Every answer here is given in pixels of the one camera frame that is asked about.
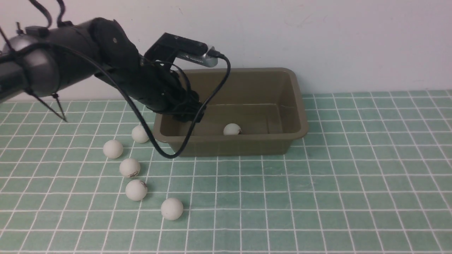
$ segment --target black wire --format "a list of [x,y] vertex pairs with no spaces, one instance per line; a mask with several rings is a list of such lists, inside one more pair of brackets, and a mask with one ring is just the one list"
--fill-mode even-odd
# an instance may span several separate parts
[[[223,79],[221,80],[221,82],[218,84],[218,86],[214,89],[214,91],[211,93],[211,95],[204,101],[204,103],[201,105],[201,107],[199,108],[198,112],[196,113],[192,124],[190,125],[187,135],[185,136],[184,141],[182,142],[181,147],[179,148],[179,150],[177,152],[175,152],[172,155],[169,155],[167,153],[165,153],[162,148],[160,148],[159,144],[157,143],[157,140],[155,140],[154,135],[152,134],[152,131],[150,130],[149,126],[147,125],[146,121],[144,120],[143,116],[140,113],[140,110],[137,109],[137,106],[133,103],[132,99],[130,99],[130,97],[127,95],[127,93],[121,89],[121,87],[119,87],[119,85],[115,82],[115,80],[112,78],[112,76],[99,64],[97,63],[95,60],[91,59],[90,57],[76,51],[73,50],[69,47],[65,47],[62,45],[58,45],[58,44],[52,44],[52,43],[48,43],[48,42],[43,42],[43,43],[35,43],[32,44],[30,46],[27,46],[19,51],[16,51],[16,53],[18,55],[23,55],[26,54],[30,51],[33,51],[35,49],[38,48],[50,48],[50,49],[57,49],[69,54],[72,54],[74,56],[78,56],[82,59],[84,59],[85,61],[87,61],[89,64],[93,65],[94,67],[96,67],[103,75],[105,75],[110,82],[112,82],[112,84],[116,87],[116,89],[118,89],[118,91],[121,93],[121,95],[124,97],[124,99],[126,100],[126,102],[129,104],[129,106],[132,108],[132,111],[135,113],[135,115],[137,116],[139,122],[141,123],[141,125],[143,126],[146,134],[148,135],[152,145],[155,147],[155,149],[157,150],[157,152],[159,154],[161,154],[163,157],[167,158],[167,159],[174,159],[176,157],[178,157],[183,150],[185,149],[185,147],[188,144],[188,140],[190,139],[190,136],[192,135],[192,132],[194,130],[194,127],[196,125],[197,119],[199,118],[199,116],[201,115],[201,113],[203,113],[203,111],[206,108],[206,105],[210,102],[210,100],[212,100],[212,98],[218,93],[218,91],[222,88],[222,86],[224,85],[224,83],[226,82],[227,78],[229,77],[229,74],[231,73],[231,63],[229,62],[229,59],[224,56],[223,54],[216,54],[215,57],[218,57],[220,59],[223,59],[224,61],[226,61],[227,64],[227,70],[226,70],[226,74],[223,77]],[[10,59],[10,57],[0,57],[0,63],[6,61]]]
[[58,15],[58,18],[56,19],[56,23],[58,27],[64,26],[63,21],[61,20],[63,18],[64,13],[66,12],[66,7],[64,6],[63,0],[56,0],[58,4],[60,5],[60,14]]
[[36,0],[29,0],[31,4],[33,4],[34,7],[36,7],[47,19],[47,28],[49,28],[52,25],[52,16],[50,15],[49,11],[46,9],[46,7],[42,6],[38,1]]

